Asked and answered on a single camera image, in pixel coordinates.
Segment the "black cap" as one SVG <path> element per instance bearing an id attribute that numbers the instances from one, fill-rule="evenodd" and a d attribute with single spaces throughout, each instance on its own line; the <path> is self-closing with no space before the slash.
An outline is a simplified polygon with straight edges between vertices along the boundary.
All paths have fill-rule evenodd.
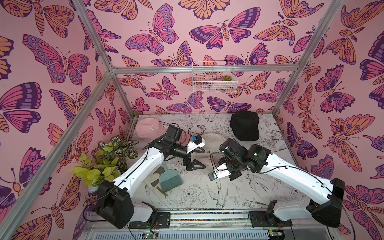
<path id="1" fill-rule="evenodd" d="M 252 142 L 260 138 L 259 122 L 257 113 L 240 111 L 232 114 L 230 127 L 238 140 Z"/>

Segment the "clear plastic dustpan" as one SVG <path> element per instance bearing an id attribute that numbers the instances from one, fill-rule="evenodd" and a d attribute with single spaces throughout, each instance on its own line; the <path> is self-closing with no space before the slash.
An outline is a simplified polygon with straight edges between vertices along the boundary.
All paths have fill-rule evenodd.
<path id="1" fill-rule="evenodd" d="M 164 201 L 166 197 L 171 193 L 170 191 L 164 192 L 160 185 L 160 176 L 165 172 L 163 167 L 159 167 L 152 174 L 149 174 L 145 179 L 144 183 L 148 189 L 156 195 L 161 201 Z"/>

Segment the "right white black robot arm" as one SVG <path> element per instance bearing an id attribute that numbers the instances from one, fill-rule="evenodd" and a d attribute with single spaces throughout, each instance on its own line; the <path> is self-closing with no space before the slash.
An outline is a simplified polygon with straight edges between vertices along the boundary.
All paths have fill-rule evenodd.
<path id="1" fill-rule="evenodd" d="M 237 141 L 227 139 L 219 150 L 223 157 L 216 172 L 218 178 L 251 171 L 272 176 L 305 194 L 300 200 L 272 201 L 269 208 L 272 209 L 274 218 L 282 222 L 314 219 L 327 227 L 339 227 L 346 187 L 344 181 L 317 177 L 260 145 L 252 145 L 246 149 Z"/>

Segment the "cream cap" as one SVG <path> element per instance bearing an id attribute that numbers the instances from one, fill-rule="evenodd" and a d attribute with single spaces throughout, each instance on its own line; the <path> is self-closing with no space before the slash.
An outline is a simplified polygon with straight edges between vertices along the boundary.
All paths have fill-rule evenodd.
<path id="1" fill-rule="evenodd" d="M 216 166 L 219 166 L 219 160 L 223 157 L 222 152 L 220 151 L 220 146 L 227 140 L 225 137 L 215 133 L 208 133 L 202 135 L 202 138 L 205 140 L 206 144 L 203 147 L 205 150 L 204 153 L 196 153 L 194 158 L 197 160 L 209 160 L 210 156 L 213 157 L 213 162 Z"/>

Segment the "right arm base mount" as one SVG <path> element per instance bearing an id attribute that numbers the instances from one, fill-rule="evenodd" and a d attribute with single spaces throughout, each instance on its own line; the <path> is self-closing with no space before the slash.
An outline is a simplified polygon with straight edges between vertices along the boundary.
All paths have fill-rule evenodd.
<path id="1" fill-rule="evenodd" d="M 275 215 L 267 213 L 266 211 L 250 211 L 248 219 L 251 221 L 253 228 L 279 228 L 279 227 L 292 227 L 292 221 L 282 221 Z"/>

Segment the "pink cap with logo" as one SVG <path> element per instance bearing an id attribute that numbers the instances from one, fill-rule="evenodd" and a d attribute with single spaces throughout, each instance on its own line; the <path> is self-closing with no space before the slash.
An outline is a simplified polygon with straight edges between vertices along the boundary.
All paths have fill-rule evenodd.
<path id="1" fill-rule="evenodd" d="M 136 132 L 140 139 L 150 142 L 166 133 L 166 128 L 162 126 L 156 118 L 145 118 L 139 120 L 136 125 Z"/>

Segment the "aluminium frame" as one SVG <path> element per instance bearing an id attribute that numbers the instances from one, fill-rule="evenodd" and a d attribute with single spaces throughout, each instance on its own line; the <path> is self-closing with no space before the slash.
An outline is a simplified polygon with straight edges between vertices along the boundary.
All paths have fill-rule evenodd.
<path id="1" fill-rule="evenodd" d="M 144 88 L 114 86 L 114 68 L 126 66 L 123 56 L 141 68 L 156 59 L 172 59 L 187 42 L 193 63 L 212 57 L 224 64 L 228 54 L 246 55 L 259 43 L 253 35 L 284 16 L 280 1 L 229 1 L 210 15 L 197 14 L 200 1 L 128 1 L 136 7 L 128 20 L 121 12 L 101 10 L 97 1 L 1 2 L 1 188 L 11 201 L 1 208 L 1 239 L 31 223 L 36 231 L 26 238 L 70 240 L 88 196 L 81 184 L 78 205 L 60 211 L 56 224 L 51 206 L 60 203 L 81 153 L 90 154 L 100 141 L 124 131 L 128 123 L 119 109 L 125 101 L 143 100 L 149 113 L 170 101 L 149 98 L 163 75 L 136 76 Z M 251 8 L 261 13 L 251 36 L 239 43 L 224 41 L 208 49 L 190 36 L 201 26 L 229 23 Z"/>

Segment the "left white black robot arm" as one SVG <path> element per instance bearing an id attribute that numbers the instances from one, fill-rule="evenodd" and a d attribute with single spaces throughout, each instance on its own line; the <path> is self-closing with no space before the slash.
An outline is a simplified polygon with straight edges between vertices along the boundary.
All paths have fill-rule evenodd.
<path id="1" fill-rule="evenodd" d="M 206 142 L 202 136 L 193 136 L 191 141 L 183 146 L 179 144 L 182 129 L 170 125 L 165 134 L 149 143 L 146 152 L 126 172 L 113 181 L 103 181 L 98 188 L 98 198 L 95 212 L 117 229 L 122 229 L 129 222 L 148 222 L 155 215 L 155 208 L 146 203 L 134 203 L 133 196 L 140 184 L 162 166 L 164 172 L 159 177 L 163 192 L 168 192 L 183 184 L 183 179 L 177 170 L 170 170 L 166 164 L 169 156 L 182 158 L 184 166 L 192 170 L 191 153 L 204 153 Z"/>

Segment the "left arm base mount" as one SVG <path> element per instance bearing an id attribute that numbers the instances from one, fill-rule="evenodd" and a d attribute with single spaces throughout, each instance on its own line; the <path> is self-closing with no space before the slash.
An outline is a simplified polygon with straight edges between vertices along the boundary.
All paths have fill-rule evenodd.
<path id="1" fill-rule="evenodd" d="M 147 222 L 130 222 L 130 229 L 169 229 L 171 223 L 170 212 L 157 212 L 152 214 Z"/>

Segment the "teal hand brush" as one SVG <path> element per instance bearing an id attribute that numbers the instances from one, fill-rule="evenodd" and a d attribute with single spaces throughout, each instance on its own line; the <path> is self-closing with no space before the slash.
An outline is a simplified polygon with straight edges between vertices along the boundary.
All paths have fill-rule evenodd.
<path id="1" fill-rule="evenodd" d="M 162 162 L 164 172 L 159 177 L 159 182 L 163 192 L 168 192 L 181 186 L 184 182 L 177 170 L 169 169 L 166 162 Z"/>

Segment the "potted green plant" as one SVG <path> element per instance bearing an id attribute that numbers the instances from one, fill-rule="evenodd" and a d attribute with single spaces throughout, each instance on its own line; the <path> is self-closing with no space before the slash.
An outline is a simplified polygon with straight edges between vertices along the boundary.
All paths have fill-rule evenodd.
<path id="1" fill-rule="evenodd" d="M 112 137 L 109 143 L 99 142 L 91 155 L 81 153 L 81 163 L 72 170 L 72 174 L 93 194 L 102 182 L 111 182 L 128 170 L 127 160 L 138 157 L 134 149 L 137 143 L 120 136 Z"/>

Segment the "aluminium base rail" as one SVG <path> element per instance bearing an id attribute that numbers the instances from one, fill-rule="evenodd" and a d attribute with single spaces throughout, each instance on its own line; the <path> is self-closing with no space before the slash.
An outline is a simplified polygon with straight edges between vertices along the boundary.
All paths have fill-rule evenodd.
<path id="1" fill-rule="evenodd" d="M 81 240 L 340 240 L 338 229 L 314 220 L 292 220 L 292 227 L 253 228 L 250 211 L 261 209 L 171 211 L 169 229 L 117 229 L 107 222 L 87 223 Z"/>

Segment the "small succulent in basket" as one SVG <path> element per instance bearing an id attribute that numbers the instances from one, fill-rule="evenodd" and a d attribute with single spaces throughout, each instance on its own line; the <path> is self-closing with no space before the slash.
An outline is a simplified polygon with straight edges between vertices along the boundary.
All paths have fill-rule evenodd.
<path id="1" fill-rule="evenodd" d="M 225 82 L 229 82 L 229 81 L 232 81 L 232 76 L 223 76 L 223 81 Z"/>

